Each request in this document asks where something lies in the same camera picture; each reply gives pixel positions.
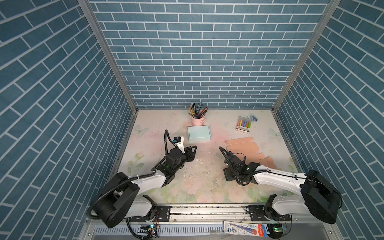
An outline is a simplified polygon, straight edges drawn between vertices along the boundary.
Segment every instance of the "table surface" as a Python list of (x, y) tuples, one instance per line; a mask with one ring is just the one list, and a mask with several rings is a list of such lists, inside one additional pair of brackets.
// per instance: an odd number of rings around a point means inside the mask
[[(250, 134), (235, 130), (238, 116), (255, 115)], [(227, 182), (223, 169), (224, 156), (219, 146), (226, 148), (226, 140), (253, 137), (259, 153), (272, 157), (277, 169), (297, 172), (287, 146), (269, 110), (209, 110), (205, 125), (210, 126), (210, 142), (189, 143), (187, 127), (191, 120), (187, 110), (140, 110), (121, 160), (119, 172), (126, 175), (149, 173), (164, 156), (164, 131), (171, 139), (184, 136), (184, 146), (197, 145), (196, 158), (176, 172), (167, 186), (145, 192), (159, 204), (181, 203), (249, 203), (266, 202), (270, 194), (290, 195), (285, 190), (268, 185), (239, 186)]]

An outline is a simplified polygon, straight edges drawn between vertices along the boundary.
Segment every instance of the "blue brick wallpaper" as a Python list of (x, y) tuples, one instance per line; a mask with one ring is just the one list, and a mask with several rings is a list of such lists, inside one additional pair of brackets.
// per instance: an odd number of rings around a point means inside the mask
[(91, 0), (139, 108), (271, 108), (328, 0)]
[(383, 13), (342, 0), (278, 109), (303, 169), (342, 193), (345, 239), (384, 239)]
[(76, 0), (0, 1), (0, 239), (74, 239), (132, 115)]

